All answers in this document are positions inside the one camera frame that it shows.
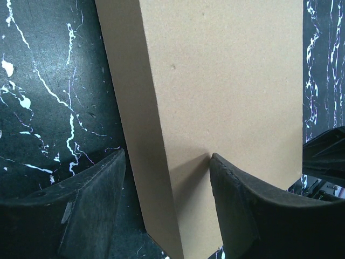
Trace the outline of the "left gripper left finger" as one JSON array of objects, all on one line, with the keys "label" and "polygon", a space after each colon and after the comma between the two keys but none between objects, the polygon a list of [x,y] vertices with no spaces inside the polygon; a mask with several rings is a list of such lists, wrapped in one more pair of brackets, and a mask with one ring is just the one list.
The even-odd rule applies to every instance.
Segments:
[{"label": "left gripper left finger", "polygon": [[21,199],[1,199],[1,258],[107,258],[126,172],[118,149]]}]

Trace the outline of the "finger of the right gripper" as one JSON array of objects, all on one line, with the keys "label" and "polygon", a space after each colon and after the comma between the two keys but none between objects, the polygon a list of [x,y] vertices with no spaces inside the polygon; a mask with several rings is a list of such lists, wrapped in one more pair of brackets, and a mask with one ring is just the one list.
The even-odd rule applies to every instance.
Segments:
[{"label": "finger of the right gripper", "polygon": [[302,172],[317,178],[344,178],[344,127],[327,130],[303,145]]}]

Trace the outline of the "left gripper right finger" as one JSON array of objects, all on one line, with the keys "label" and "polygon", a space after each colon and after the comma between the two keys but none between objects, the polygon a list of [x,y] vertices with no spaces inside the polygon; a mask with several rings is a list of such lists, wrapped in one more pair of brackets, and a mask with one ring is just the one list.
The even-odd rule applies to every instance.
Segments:
[{"label": "left gripper right finger", "polygon": [[290,193],[216,153],[210,181],[227,258],[344,258],[344,200]]}]

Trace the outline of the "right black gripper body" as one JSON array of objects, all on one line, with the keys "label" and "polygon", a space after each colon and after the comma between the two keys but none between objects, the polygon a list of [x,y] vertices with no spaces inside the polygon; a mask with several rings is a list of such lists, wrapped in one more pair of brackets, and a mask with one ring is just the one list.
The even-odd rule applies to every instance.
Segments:
[{"label": "right black gripper body", "polygon": [[323,201],[344,200],[344,188],[313,176],[303,174],[287,190],[290,193]]}]

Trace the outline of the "cardboard box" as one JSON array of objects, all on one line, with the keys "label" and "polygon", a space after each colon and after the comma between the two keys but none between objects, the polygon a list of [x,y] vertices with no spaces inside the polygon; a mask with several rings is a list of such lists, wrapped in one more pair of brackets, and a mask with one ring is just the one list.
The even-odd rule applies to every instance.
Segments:
[{"label": "cardboard box", "polygon": [[302,173],[302,1],[96,1],[142,217],[171,258],[222,238],[209,159]]}]

